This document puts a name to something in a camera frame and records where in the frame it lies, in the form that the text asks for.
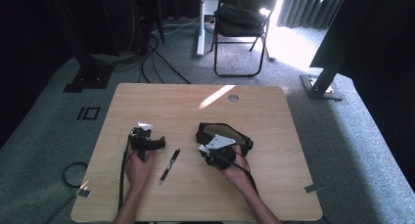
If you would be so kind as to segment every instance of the hand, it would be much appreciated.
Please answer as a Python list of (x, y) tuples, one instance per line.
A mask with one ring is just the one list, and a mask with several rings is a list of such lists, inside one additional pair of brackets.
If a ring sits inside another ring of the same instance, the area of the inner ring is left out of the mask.
[(156, 151), (147, 154), (145, 162), (138, 157), (137, 152), (132, 151), (131, 145), (128, 145), (127, 158), (125, 164), (125, 174), (130, 182), (130, 188), (125, 197), (124, 204), (116, 214), (115, 224), (134, 223), (134, 217), (137, 212), (138, 202), (141, 197), (144, 185), (146, 185), (150, 172), (155, 160)]
[(143, 162), (137, 152), (132, 151), (131, 145), (128, 146), (127, 157), (129, 160), (125, 164), (125, 174), (130, 182), (130, 189), (141, 191), (150, 175), (153, 167), (156, 151), (150, 151)]
[[(232, 149), (236, 153), (234, 163), (243, 167), (245, 170), (248, 170), (247, 162), (241, 156), (241, 146), (235, 145), (232, 146)], [(245, 174), (241, 168), (235, 165), (230, 165), (229, 167), (221, 170), (221, 172), (226, 177), (226, 180), (229, 182), (229, 184), (236, 187), (238, 190), (244, 189), (247, 186), (251, 186), (251, 181), (248, 178), (247, 174)]]

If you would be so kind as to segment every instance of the metal stand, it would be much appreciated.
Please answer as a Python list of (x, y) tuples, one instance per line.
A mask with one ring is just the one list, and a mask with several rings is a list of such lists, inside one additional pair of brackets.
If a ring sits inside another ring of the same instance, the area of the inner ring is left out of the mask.
[(318, 75), (301, 75), (302, 84), (304, 85), (305, 91), (307, 92), (308, 98), (310, 99), (323, 99), (323, 100), (334, 100), (340, 102), (343, 97), (339, 93), (337, 86), (332, 82), (326, 90), (321, 93), (316, 86)]
[(92, 59), (66, 0), (45, 2), (80, 64), (73, 83), (68, 84), (64, 92), (80, 93), (84, 88), (105, 89), (114, 67), (102, 67)]

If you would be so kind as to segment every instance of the pen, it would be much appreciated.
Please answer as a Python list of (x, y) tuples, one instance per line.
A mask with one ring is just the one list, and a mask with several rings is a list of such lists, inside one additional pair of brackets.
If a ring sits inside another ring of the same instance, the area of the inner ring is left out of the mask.
[(170, 171), (171, 166), (173, 165), (174, 161), (177, 159), (177, 156), (179, 156), (180, 153), (180, 149), (177, 149), (176, 151), (174, 151), (173, 157), (170, 160), (170, 163), (168, 164), (167, 168), (165, 169), (164, 173), (162, 174), (162, 177), (159, 181), (159, 185), (162, 183), (162, 181), (164, 181), (165, 176), (167, 176), (168, 171)]

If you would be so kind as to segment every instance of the black chair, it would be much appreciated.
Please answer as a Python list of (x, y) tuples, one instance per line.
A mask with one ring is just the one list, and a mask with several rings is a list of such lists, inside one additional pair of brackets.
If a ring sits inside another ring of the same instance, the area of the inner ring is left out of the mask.
[[(214, 73), (221, 77), (255, 76), (262, 69), (263, 55), (265, 53), (266, 36), (268, 33), (269, 20), (274, 11), (277, 0), (218, 0), (215, 12), (215, 25), (210, 50), (214, 44)], [(260, 9), (266, 9), (267, 13), (261, 14)], [(255, 37), (254, 42), (223, 41), (218, 40), (219, 35), (223, 37)], [(260, 55), (259, 68), (255, 73), (248, 74), (223, 74), (217, 71), (217, 46), (227, 43), (250, 43), (253, 50), (258, 38), (262, 40), (262, 52)]]

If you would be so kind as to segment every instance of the chair leg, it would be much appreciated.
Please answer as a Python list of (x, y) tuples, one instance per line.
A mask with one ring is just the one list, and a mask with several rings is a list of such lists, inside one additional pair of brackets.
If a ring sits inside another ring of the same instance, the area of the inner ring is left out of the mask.
[(254, 48), (254, 46), (255, 46), (255, 44), (256, 44), (256, 41), (258, 40), (258, 37), (256, 38), (256, 40), (254, 41), (254, 44), (253, 44), (253, 46), (251, 46), (251, 49), (250, 49), (250, 51), (252, 51), (253, 50), (253, 48)]

